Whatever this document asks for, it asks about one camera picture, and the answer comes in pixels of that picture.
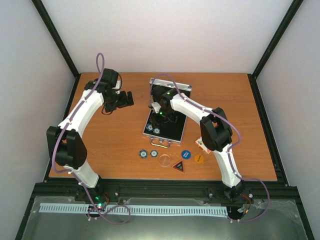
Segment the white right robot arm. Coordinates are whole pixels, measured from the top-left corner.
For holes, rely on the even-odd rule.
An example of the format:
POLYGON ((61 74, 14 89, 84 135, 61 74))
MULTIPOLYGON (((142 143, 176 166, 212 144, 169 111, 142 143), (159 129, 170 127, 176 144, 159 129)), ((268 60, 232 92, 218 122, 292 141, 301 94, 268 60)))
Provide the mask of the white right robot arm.
POLYGON ((151 99, 150 121, 154 127, 177 126, 178 113, 199 125, 202 143, 217 160, 225 192, 240 195, 244 185, 232 151, 231 124, 223 109, 205 107, 175 88, 165 90, 160 85, 151 90, 151 99))

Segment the black aluminium frame rail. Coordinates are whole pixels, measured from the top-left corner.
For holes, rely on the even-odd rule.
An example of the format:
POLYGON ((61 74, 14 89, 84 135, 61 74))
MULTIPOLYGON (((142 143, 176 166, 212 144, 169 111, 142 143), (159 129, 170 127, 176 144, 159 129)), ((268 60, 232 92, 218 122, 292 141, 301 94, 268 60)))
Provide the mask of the black aluminium frame rail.
MULTIPOLYGON (((221 181, 102 179, 100 185, 112 202, 130 198, 197 199, 212 203, 225 200, 225 187, 221 181)), ((267 193, 272 200, 300 198, 295 186, 279 182, 266 182, 265 185, 246 181, 243 192, 246 196, 252 194, 254 199, 266 199, 267 193)))

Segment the clear round disc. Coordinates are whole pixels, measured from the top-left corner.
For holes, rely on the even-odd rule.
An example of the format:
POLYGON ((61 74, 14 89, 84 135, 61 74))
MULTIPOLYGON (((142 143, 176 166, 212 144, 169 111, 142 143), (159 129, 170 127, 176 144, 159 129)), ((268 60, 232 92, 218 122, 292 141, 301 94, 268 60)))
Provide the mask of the clear round disc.
POLYGON ((158 158, 158 163, 162 166, 162 167, 168 167, 171 164, 171 157, 167 154, 162 154, 159 158, 158 158))

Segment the aluminium poker case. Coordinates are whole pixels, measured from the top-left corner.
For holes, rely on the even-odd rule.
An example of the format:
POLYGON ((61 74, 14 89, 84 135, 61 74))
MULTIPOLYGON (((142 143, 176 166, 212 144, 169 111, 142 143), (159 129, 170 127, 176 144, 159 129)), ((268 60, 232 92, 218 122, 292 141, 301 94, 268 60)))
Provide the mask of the aluminium poker case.
POLYGON ((157 102, 160 96, 167 93, 176 93, 176 87, 187 97, 191 96, 192 86, 168 80, 151 78, 151 92, 156 97, 151 98, 149 114, 142 134, 150 138, 150 144, 161 148, 169 148, 171 144, 181 144, 187 117, 176 111, 166 114, 157 102))

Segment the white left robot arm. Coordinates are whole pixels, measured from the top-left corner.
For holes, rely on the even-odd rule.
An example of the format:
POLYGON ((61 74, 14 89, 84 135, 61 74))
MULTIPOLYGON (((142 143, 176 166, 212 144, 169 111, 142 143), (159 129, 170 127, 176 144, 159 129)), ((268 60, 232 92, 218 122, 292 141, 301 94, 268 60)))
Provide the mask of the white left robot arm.
POLYGON ((83 133, 98 109, 109 115, 132 105, 132 93, 122 90, 121 75, 105 68, 99 78, 84 86, 80 100, 69 115, 58 126, 50 126, 46 131, 52 169, 58 173, 56 165, 59 165, 63 167, 62 172, 74 175, 80 185, 87 187, 86 195, 92 201, 103 198, 104 188, 98 185, 99 175, 88 163, 83 133))

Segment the blue round token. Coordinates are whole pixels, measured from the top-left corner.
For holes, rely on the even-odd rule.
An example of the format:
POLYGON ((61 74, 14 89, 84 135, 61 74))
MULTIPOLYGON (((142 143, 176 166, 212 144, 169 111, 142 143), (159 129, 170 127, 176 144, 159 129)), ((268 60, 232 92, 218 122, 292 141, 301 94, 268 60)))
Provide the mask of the blue round token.
POLYGON ((181 152, 181 157, 184 159, 184 160, 188 160, 190 159, 192 156, 191 152, 189 150, 183 150, 181 152))

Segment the orange round token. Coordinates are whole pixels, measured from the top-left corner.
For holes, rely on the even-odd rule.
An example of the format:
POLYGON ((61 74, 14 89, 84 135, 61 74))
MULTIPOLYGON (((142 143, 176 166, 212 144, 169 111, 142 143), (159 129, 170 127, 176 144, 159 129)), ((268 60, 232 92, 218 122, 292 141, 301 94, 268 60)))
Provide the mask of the orange round token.
POLYGON ((202 163, 204 163, 205 158, 204 158, 204 156, 203 156, 202 154, 196 154, 196 155, 194 156, 194 161, 195 161, 195 163, 197 163, 197 164, 202 164, 202 163))

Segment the pink playing card deck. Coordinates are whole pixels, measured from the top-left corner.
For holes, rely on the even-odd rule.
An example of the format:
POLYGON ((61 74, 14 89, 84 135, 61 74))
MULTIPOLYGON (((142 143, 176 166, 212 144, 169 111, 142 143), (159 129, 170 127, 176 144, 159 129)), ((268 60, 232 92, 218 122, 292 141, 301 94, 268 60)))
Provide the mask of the pink playing card deck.
POLYGON ((195 141, 196 145, 205 153, 207 154, 210 154, 212 151, 210 149, 208 149, 204 142, 202 141, 202 138, 198 138, 196 141, 195 141))

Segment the black red triangle token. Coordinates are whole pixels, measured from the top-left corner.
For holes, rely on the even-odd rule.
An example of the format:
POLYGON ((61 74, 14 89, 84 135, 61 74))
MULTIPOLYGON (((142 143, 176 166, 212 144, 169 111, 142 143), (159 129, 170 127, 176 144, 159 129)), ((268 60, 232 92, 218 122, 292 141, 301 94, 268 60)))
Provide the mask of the black red triangle token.
POLYGON ((172 165, 172 167, 175 169, 175 170, 178 170, 182 173, 185 172, 185 168, 184 168, 184 161, 183 160, 180 160, 178 162, 176 162, 175 164, 172 165))

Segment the blue white poker chip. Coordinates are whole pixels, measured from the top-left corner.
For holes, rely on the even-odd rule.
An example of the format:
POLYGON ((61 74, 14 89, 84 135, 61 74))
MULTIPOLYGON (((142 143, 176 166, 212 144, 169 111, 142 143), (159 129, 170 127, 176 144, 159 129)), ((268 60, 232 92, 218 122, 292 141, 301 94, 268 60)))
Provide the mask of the blue white poker chip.
POLYGON ((156 150, 152 150, 152 151, 150 152, 150 156, 153 157, 153 158, 155 158, 155 157, 158 156, 158 152, 157 152, 156 150))
POLYGON ((142 158, 142 159, 145 159, 148 157, 148 152, 144 149, 142 149, 140 152, 139 152, 139 156, 142 158))

